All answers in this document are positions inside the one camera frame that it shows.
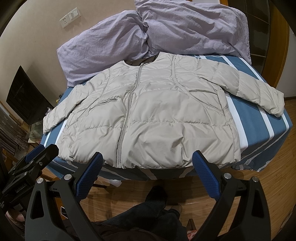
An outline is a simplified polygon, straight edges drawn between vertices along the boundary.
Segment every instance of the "shoe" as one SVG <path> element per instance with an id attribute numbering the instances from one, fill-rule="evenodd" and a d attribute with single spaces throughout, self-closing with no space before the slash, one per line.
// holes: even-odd
<path id="1" fill-rule="evenodd" d="M 153 200 L 159 200 L 164 201 L 165 204 L 168 200 L 168 195 L 166 194 L 165 190 L 161 186 L 154 186 L 150 192 L 148 193 L 145 202 L 146 201 L 153 201 Z"/>

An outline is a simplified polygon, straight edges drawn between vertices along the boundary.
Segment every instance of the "puffer jacket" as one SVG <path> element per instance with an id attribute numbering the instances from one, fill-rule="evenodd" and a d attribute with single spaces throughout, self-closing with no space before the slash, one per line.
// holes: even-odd
<path id="1" fill-rule="evenodd" d="M 59 156 L 86 163 L 99 151 L 117 168 L 191 167 L 200 150 L 217 165 L 240 161 L 239 136 L 224 90 L 279 117 L 284 95 L 263 81 L 207 59 L 160 53 L 154 62 L 121 61 L 44 118 L 44 133 L 67 118 Z"/>

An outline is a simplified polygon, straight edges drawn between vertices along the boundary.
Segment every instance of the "light switch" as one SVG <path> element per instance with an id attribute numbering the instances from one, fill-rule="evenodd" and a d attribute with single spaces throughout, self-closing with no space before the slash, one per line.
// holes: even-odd
<path id="1" fill-rule="evenodd" d="M 78 11 L 77 11 L 77 9 L 73 11 L 73 17 L 76 17 L 76 16 L 78 16 Z"/>

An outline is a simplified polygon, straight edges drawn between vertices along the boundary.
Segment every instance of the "blue striped bedsheet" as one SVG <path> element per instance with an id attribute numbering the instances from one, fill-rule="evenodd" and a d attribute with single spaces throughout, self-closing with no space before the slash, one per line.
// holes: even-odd
<path id="1" fill-rule="evenodd" d="M 222 62 L 243 71 L 254 78 L 265 81 L 260 74 L 244 59 L 230 55 L 194 55 L 196 58 L 204 58 Z M 73 88 L 68 88 L 60 101 L 63 101 Z M 284 111 L 279 118 L 267 113 L 260 106 L 245 101 L 228 92 L 225 92 L 228 106 L 236 124 L 241 147 L 241 161 L 235 164 L 221 165 L 231 166 L 236 170 L 250 169 L 261 171 L 273 159 L 292 127 L 292 122 Z M 55 144 L 62 133 L 66 122 L 60 122 L 42 138 L 41 144 L 48 146 Z M 80 165 L 76 162 L 64 161 L 55 158 L 48 168 L 58 177 L 62 177 L 69 171 L 75 171 Z M 153 180 L 171 179 L 197 175 L 193 167 L 174 169 L 119 169 L 104 165 L 100 176 L 115 180 Z"/>

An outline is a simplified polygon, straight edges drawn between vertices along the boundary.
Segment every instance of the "metal screw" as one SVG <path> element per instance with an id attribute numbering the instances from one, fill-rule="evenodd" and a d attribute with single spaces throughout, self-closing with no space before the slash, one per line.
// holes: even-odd
<path id="1" fill-rule="evenodd" d="M 232 176 L 230 173 L 226 172 L 223 174 L 223 176 L 226 178 L 226 179 L 230 179 Z"/>
<path id="2" fill-rule="evenodd" d="M 252 177 L 253 182 L 259 182 L 259 178 L 258 177 Z"/>
<path id="3" fill-rule="evenodd" d="M 64 179 L 65 180 L 70 180 L 72 178 L 72 175 L 71 174 L 67 174 L 64 176 Z"/>
<path id="4" fill-rule="evenodd" d="M 37 183 L 40 184 L 40 183 L 42 183 L 42 182 L 43 182 L 43 178 L 42 178 L 42 177 L 40 177 L 40 178 L 37 179 Z"/>

